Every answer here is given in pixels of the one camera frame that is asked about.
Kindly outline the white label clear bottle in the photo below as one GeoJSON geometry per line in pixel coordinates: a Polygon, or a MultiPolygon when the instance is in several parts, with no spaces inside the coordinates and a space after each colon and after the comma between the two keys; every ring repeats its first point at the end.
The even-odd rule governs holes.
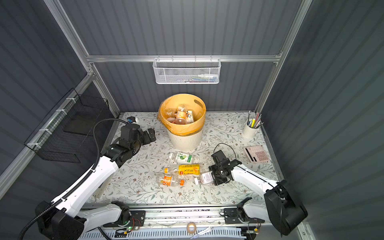
{"type": "Polygon", "coordinates": [[[212,172],[200,174],[197,178],[194,178],[194,183],[196,185],[212,185],[214,183],[212,172]]]}

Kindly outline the yellow label bottle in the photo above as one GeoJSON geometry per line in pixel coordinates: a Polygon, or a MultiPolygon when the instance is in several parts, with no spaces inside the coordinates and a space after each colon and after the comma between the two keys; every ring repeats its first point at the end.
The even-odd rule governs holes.
{"type": "Polygon", "coordinates": [[[165,174],[172,175],[195,175],[198,176],[200,174],[200,165],[174,165],[170,167],[164,168],[165,174]]]}

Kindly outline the green label small bottle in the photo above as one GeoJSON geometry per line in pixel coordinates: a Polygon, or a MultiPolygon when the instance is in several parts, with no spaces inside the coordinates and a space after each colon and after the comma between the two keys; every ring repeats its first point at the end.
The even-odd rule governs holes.
{"type": "Polygon", "coordinates": [[[193,163],[193,156],[183,152],[170,153],[169,159],[181,165],[189,165],[193,163]]]}

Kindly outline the orange label crushed bottle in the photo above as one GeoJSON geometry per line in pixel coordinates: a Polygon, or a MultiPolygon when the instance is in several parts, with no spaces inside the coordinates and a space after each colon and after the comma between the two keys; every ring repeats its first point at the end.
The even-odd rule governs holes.
{"type": "Polygon", "coordinates": [[[183,187],[185,180],[175,175],[159,174],[156,175],[157,181],[161,186],[167,187],[183,187]]]}

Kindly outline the white label milk-tea bottle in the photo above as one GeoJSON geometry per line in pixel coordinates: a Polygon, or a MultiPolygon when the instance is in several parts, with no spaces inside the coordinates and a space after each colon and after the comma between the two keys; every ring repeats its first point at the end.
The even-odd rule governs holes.
{"type": "Polygon", "coordinates": [[[186,113],[186,124],[194,123],[194,115],[192,110],[188,110],[186,113]]]}

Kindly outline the red label clear bottle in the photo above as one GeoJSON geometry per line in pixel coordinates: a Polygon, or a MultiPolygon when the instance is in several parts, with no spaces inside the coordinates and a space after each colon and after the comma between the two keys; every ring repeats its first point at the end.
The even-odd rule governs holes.
{"type": "Polygon", "coordinates": [[[176,119],[176,111],[173,109],[167,109],[165,112],[166,120],[173,123],[176,119]]]}

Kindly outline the orange label clear bottle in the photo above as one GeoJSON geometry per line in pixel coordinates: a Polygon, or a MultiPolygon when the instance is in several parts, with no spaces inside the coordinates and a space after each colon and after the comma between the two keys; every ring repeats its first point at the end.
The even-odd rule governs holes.
{"type": "Polygon", "coordinates": [[[177,107],[175,124],[185,125],[186,124],[186,115],[187,115],[186,106],[185,105],[179,105],[177,107]]]}

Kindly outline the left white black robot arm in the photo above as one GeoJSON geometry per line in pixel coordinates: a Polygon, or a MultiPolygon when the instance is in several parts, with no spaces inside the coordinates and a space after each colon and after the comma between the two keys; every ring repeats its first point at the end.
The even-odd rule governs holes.
{"type": "Polygon", "coordinates": [[[38,224],[39,232],[50,240],[77,240],[93,229],[115,223],[120,228],[134,227],[135,218],[130,208],[122,202],[113,201],[105,207],[82,211],[87,199],[105,180],[113,175],[128,160],[134,157],[144,145],[156,141],[155,130],[142,130],[136,118],[123,122],[121,137],[106,149],[97,145],[95,163],[73,185],[50,203],[41,202],[36,207],[36,216],[19,233],[22,240],[28,229],[38,224]]]}

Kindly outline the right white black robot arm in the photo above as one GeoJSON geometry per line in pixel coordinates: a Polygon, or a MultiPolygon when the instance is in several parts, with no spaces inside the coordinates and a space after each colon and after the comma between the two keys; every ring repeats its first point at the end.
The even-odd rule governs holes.
{"type": "Polygon", "coordinates": [[[209,167],[214,185],[238,182],[262,197],[242,200],[235,208],[225,209],[227,224],[270,222],[281,235],[289,235],[308,211],[286,180],[276,182],[249,169],[238,160],[230,160],[222,151],[212,154],[215,164],[209,167]]]}

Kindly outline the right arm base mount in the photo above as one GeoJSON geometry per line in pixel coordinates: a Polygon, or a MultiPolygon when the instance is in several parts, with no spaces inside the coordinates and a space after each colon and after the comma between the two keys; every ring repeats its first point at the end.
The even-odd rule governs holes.
{"type": "Polygon", "coordinates": [[[248,217],[243,210],[238,208],[224,208],[222,216],[227,225],[230,224],[263,224],[265,220],[248,217]]]}

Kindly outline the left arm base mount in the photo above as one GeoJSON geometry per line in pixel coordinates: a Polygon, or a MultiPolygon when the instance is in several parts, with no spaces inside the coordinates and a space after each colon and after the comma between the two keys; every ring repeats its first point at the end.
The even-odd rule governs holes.
{"type": "Polygon", "coordinates": [[[140,228],[144,225],[146,211],[125,211],[116,222],[103,225],[105,228],[140,228]]]}

